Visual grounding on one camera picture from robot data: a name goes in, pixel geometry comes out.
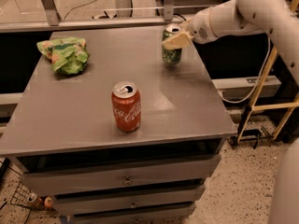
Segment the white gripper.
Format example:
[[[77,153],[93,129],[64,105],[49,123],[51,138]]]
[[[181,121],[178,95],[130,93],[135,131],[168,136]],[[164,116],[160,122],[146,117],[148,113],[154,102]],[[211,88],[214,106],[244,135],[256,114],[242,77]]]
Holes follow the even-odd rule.
[[[206,44],[216,41],[218,38],[212,31],[210,23],[211,7],[196,13],[191,19],[179,24],[183,32],[168,37],[162,42],[165,49],[183,49],[192,43]]]

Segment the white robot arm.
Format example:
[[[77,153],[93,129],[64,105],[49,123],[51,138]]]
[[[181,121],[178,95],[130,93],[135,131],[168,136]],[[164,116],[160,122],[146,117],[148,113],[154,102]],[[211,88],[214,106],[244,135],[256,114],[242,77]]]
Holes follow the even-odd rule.
[[[231,0],[198,12],[163,42],[180,49],[226,35],[266,33],[299,84],[299,19],[285,0]],[[299,140],[293,141],[278,168],[268,224],[299,224]]]

